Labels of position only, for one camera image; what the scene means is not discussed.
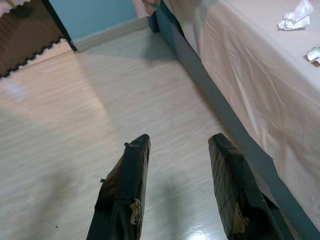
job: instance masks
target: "bed frame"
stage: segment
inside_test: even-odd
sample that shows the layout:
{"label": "bed frame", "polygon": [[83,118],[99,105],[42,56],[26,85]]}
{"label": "bed frame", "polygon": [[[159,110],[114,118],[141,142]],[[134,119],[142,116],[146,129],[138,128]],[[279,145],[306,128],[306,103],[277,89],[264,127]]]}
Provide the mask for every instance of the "bed frame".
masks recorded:
{"label": "bed frame", "polygon": [[192,81],[204,92],[235,143],[246,156],[261,191],[280,208],[295,238],[320,239],[317,228],[279,178],[272,158],[249,136],[208,75],[200,58],[188,44],[178,20],[163,1],[156,12],[148,18],[148,22],[153,32],[161,32]]}

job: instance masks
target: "brown interlocking foam mat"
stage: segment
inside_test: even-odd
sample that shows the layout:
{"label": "brown interlocking foam mat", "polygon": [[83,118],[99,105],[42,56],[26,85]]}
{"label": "brown interlocking foam mat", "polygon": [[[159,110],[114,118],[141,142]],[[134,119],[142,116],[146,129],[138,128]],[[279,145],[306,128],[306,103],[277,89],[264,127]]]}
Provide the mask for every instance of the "brown interlocking foam mat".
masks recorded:
{"label": "brown interlocking foam mat", "polygon": [[41,0],[18,5],[0,17],[0,78],[27,64],[63,37]]}

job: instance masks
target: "baseboard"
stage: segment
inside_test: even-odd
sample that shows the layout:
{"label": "baseboard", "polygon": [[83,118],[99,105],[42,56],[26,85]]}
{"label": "baseboard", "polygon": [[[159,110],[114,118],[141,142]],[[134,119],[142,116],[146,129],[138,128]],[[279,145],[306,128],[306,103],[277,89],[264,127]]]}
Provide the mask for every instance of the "baseboard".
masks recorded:
{"label": "baseboard", "polygon": [[87,49],[93,48],[107,41],[119,38],[129,33],[145,29],[148,26],[148,20],[146,17],[138,18],[133,21],[125,22],[119,26],[111,29],[107,29],[102,32],[98,32],[89,37],[75,40],[74,45],[78,53],[83,52]]}

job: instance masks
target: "tissue paper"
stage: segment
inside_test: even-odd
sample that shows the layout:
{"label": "tissue paper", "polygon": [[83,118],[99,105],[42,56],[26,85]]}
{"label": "tissue paper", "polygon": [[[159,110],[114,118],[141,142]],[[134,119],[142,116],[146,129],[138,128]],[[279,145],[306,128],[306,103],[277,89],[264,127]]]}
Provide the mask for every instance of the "tissue paper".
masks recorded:
{"label": "tissue paper", "polygon": [[312,48],[306,57],[311,63],[317,62],[320,64],[320,45]]}
{"label": "tissue paper", "polygon": [[309,14],[314,8],[308,0],[302,0],[292,11],[284,15],[283,20],[278,24],[278,28],[285,31],[304,29],[310,25]]}

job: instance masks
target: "wooden floor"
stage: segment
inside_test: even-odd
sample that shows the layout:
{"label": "wooden floor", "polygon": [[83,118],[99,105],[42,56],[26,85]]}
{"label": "wooden floor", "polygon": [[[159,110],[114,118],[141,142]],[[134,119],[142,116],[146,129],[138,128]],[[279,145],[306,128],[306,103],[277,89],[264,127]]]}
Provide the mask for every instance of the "wooden floor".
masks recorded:
{"label": "wooden floor", "polygon": [[142,240],[226,240],[208,138],[224,132],[160,34],[69,51],[0,82],[0,239],[84,240],[104,178],[151,137]]}

